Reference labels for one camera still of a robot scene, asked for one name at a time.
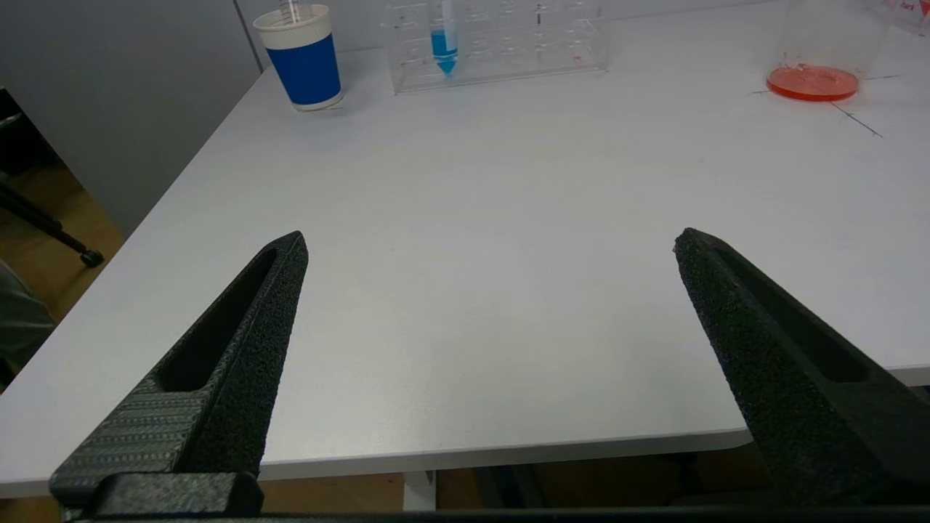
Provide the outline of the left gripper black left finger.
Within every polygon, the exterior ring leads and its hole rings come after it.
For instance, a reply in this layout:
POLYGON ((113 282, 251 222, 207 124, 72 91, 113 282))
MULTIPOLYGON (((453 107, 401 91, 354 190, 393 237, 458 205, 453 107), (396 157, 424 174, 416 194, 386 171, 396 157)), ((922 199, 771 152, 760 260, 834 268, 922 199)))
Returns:
POLYGON ((260 461, 309 264, 260 249, 53 473, 65 520, 253 519, 260 461))

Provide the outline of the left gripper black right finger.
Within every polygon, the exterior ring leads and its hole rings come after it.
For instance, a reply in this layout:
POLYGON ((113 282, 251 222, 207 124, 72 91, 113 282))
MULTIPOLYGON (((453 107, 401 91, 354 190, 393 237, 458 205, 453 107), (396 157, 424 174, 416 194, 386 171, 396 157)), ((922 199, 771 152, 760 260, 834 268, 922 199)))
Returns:
POLYGON ((679 274, 770 476, 790 504, 927 504, 928 400, 716 236, 679 274))

